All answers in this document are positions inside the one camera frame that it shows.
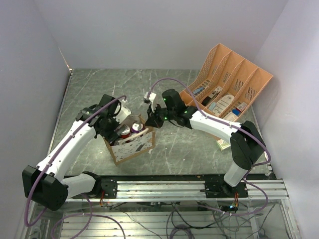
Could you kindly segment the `purple fanta can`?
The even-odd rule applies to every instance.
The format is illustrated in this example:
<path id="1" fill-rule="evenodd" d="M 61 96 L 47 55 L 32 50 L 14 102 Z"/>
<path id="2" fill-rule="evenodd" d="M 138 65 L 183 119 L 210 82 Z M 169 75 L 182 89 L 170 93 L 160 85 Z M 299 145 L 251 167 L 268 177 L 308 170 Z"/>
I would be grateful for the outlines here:
<path id="1" fill-rule="evenodd" d="M 129 142 L 134 141 L 137 137 L 139 137 L 138 133 L 135 133 L 135 132 L 132 133 L 132 134 L 128 137 Z"/>
<path id="2" fill-rule="evenodd" d="M 144 124 L 141 121 L 134 121 L 131 124 L 131 132 L 132 133 L 140 133 L 145 129 Z"/>

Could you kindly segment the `red cola can back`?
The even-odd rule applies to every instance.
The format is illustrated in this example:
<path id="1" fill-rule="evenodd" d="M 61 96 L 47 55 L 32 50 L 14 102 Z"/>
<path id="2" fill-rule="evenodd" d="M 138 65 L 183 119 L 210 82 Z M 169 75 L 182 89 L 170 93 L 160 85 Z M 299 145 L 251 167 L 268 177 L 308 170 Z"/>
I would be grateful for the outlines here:
<path id="1" fill-rule="evenodd" d="M 120 134 L 120 138 L 125 139 L 125 138 L 128 138 L 130 135 L 131 135 L 130 132 L 122 132 L 122 133 Z"/>

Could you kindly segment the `red cola can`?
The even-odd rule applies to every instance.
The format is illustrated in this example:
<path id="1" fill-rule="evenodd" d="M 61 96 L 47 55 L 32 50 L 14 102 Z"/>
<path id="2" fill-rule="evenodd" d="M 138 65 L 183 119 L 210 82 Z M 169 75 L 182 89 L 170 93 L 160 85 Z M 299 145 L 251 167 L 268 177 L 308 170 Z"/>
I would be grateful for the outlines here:
<path id="1" fill-rule="evenodd" d="M 114 146 L 123 145 L 123 144 L 125 144 L 125 143 L 126 143 L 125 139 L 123 139 L 123 138 L 118 138 L 118 139 L 116 139 L 116 140 L 114 141 Z"/>
<path id="2" fill-rule="evenodd" d="M 122 133 L 120 134 L 120 138 L 125 139 L 125 138 L 128 138 L 130 135 L 131 135 L 130 132 L 122 132 Z"/>

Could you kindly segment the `purple Fanta can front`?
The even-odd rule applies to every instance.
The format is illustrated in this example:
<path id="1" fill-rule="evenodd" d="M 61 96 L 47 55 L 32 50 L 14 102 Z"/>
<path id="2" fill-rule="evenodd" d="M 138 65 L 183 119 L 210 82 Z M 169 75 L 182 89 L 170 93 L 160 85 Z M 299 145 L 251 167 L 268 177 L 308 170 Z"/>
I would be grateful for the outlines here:
<path id="1" fill-rule="evenodd" d="M 132 134 L 128 137 L 129 142 L 134 141 L 137 137 L 139 137 L 138 133 L 135 133 L 135 132 L 132 133 Z"/>

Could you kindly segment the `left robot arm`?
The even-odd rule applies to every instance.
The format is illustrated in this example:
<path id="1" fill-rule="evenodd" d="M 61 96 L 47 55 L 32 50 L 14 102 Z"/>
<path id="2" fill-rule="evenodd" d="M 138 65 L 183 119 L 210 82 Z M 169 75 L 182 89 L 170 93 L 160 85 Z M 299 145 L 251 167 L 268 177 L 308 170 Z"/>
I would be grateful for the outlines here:
<path id="1" fill-rule="evenodd" d="M 35 167 L 27 166 L 23 170 L 27 200 L 56 211 L 67 199 L 82 193 L 98 197 L 102 192 L 100 176 L 88 171 L 69 178 L 65 178 L 65 174 L 92 139 L 99 135 L 110 141 L 116 139 L 115 130 L 131 114 L 125 107 L 126 102 L 126 96 L 114 98 L 104 94 L 98 104 L 82 109 L 50 154 Z"/>

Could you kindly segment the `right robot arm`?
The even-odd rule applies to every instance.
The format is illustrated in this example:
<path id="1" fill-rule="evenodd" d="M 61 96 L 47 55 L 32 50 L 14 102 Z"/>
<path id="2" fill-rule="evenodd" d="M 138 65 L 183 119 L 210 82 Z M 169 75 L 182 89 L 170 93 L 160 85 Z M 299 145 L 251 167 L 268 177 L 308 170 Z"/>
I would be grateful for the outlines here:
<path id="1" fill-rule="evenodd" d="M 260 156 L 266 151 L 256 126 L 251 121 L 231 122 L 214 117 L 195 106 L 187 106 L 180 94 L 169 89 L 162 94 L 165 107 L 157 103 L 157 95 L 148 92 L 144 102 L 149 105 L 146 126 L 161 128 L 168 121 L 178 127 L 200 130 L 227 142 L 231 147 L 231 166 L 217 190 L 225 197 L 237 192 L 237 185 L 247 176 Z"/>

